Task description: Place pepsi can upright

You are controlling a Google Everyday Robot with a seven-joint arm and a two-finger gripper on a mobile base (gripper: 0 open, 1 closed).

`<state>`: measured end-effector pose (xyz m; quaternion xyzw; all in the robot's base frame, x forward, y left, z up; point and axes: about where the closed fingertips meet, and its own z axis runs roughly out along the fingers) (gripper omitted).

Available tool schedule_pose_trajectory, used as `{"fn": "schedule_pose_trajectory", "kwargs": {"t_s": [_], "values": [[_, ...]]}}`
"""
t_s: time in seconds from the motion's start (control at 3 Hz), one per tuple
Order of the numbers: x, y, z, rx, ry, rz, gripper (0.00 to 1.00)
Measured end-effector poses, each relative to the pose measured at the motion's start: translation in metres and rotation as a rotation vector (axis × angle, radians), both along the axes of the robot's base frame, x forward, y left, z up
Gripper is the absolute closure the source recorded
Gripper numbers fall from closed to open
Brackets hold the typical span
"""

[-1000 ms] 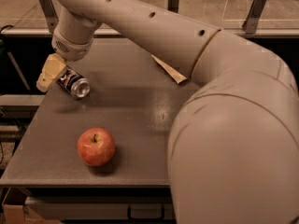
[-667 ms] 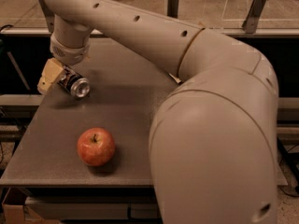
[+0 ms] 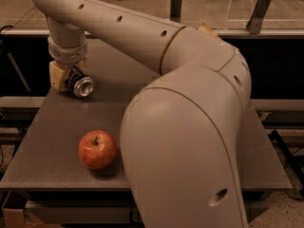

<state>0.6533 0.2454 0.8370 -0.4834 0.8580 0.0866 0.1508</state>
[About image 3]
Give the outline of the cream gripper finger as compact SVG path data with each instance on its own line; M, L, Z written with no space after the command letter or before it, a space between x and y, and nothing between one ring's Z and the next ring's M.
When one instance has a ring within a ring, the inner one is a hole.
M67 66L62 65L57 61L51 61L49 63L49 79L50 85L57 91L68 91L67 79L69 75L69 69Z
M87 57L78 62L75 67L83 73L86 73L87 70Z

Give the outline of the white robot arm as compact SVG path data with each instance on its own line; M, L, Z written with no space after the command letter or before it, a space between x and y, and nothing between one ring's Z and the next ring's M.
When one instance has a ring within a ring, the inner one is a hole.
M99 0L32 0L47 18L49 52L82 60L91 33L159 77L130 102L120 146L145 228L248 228L237 141L250 102L248 66L206 32Z

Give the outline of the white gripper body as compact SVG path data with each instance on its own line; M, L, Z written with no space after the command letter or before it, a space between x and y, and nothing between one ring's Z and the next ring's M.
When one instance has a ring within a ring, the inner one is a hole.
M84 36L77 38L76 42L71 46L60 46L49 36L48 42L48 53L57 62L62 65L76 65L80 61L84 60L87 53L87 41Z

